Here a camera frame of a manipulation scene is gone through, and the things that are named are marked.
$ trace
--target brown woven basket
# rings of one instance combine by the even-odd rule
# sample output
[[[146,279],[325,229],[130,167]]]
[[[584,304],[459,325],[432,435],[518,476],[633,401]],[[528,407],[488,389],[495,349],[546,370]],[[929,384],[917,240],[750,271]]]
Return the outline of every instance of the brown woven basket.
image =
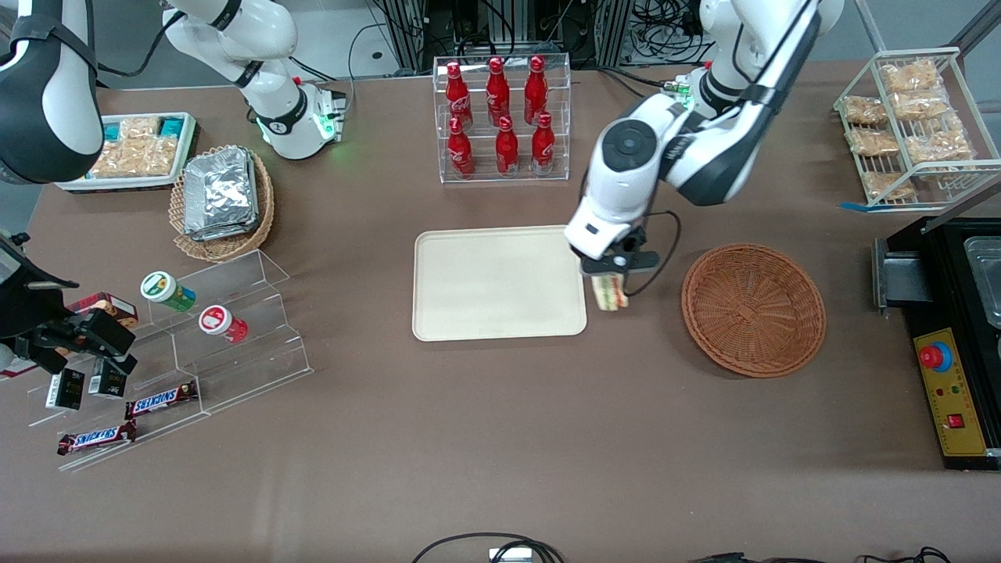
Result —
[[[214,154],[224,146],[210,148],[203,154]],[[245,254],[260,246],[271,231],[271,223],[274,222],[274,190],[271,187],[271,176],[267,174],[264,163],[260,157],[253,155],[255,179],[257,183],[257,206],[260,210],[260,225],[253,232],[227,236],[207,242],[196,242],[184,234],[184,174],[181,174],[174,187],[170,190],[170,209],[167,212],[170,217],[170,225],[174,227],[180,235],[174,237],[174,244],[187,255],[202,260],[221,262],[229,258]]]
[[[777,378],[820,351],[827,314],[817,286],[788,256],[758,244],[703,254],[685,276],[689,333],[717,364],[752,378]]]

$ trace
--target red switch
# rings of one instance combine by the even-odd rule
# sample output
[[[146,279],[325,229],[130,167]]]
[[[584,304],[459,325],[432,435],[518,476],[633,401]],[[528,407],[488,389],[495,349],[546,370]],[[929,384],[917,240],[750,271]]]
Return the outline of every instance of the red switch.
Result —
[[[921,360],[921,365],[925,368],[934,370],[945,362],[945,355],[937,346],[926,346],[918,353],[918,360]]]

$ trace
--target clear acrylic bottle rack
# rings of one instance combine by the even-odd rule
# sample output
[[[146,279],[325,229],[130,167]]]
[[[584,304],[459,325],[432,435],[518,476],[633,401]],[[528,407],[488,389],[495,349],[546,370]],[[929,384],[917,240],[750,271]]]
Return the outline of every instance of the clear acrylic bottle rack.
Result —
[[[75,471],[311,374],[302,338],[288,325],[281,295],[274,288],[274,284],[287,278],[288,274],[260,250],[178,277],[179,284],[195,293],[195,305],[178,314],[149,303],[151,324],[135,331],[136,341],[130,353],[138,365],[128,376],[124,399],[84,393],[79,411],[55,412],[45,409],[46,382],[28,392],[29,426],[51,430],[45,433],[45,439],[51,441],[59,469]],[[245,321],[249,329],[246,339],[232,345],[222,337],[203,333],[198,327],[198,315],[211,305],[223,306]],[[77,355],[68,368],[83,372],[89,382],[93,365],[93,358]],[[136,418],[138,437],[134,443],[113,444],[66,457],[55,454],[64,434],[123,424],[126,401],[192,380],[198,386],[198,399]]]
[[[491,55],[470,55],[462,57],[435,57],[431,80],[434,87],[434,126],[437,132],[438,174],[441,183],[467,183],[474,181],[515,181],[566,180],[570,177],[570,124],[571,124],[571,70],[567,53],[546,53],[546,81],[549,96],[546,109],[553,114],[553,132],[556,135],[553,171],[546,176],[538,176],[532,171],[532,135],[536,126],[525,122],[525,82],[529,77],[529,60],[532,55],[504,56],[505,75],[511,86],[511,115],[518,135],[519,166],[518,175],[503,177],[496,168],[494,142],[498,129],[494,127],[486,110],[486,79],[490,71],[487,66]],[[472,156],[476,170],[470,179],[462,177],[451,166],[448,156],[448,99],[445,87],[448,75],[445,65],[457,60],[462,68],[462,80],[469,88],[469,102],[472,106],[472,130],[465,132],[472,145]]]

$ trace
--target brown tablecloth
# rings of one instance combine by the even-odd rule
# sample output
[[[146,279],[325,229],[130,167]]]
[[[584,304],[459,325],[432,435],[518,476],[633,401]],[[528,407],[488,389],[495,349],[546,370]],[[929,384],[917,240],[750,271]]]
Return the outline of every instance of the brown tablecloth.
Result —
[[[901,317],[870,306],[868,247],[913,216],[837,207],[862,192],[829,108],[859,68],[808,65],[733,202],[663,193],[685,234],[628,311],[589,306],[574,338],[453,344],[410,333],[414,239],[568,220],[595,138],[632,101],[619,85],[575,74],[571,181],[457,189],[438,183],[426,79],[358,83],[344,142],[301,162],[265,146],[234,88],[103,92],[105,113],[188,111],[200,149],[264,158],[278,201],[264,250],[292,275],[281,291],[316,373],[76,474],[56,471],[47,430],[25,428],[25,391],[46,376],[0,385],[0,559],[383,563],[476,530],[574,563],[842,562],[926,543],[1001,559],[997,477],[941,470]],[[173,246],[166,208],[166,192],[48,187],[31,255],[83,285],[69,299],[138,303],[148,271],[205,265]],[[655,245],[670,234],[654,224]],[[685,330],[685,272],[735,241],[789,254],[824,297],[827,342],[797,374],[733,376]],[[491,545],[427,560],[483,561]]]

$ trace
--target aluminum foil package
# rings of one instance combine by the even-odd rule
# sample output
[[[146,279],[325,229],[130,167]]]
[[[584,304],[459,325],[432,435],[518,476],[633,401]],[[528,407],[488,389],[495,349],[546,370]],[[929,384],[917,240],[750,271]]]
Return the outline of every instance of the aluminum foil package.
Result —
[[[184,233],[205,241],[243,234],[257,228],[256,177],[253,156],[227,146],[197,156],[184,166]]]

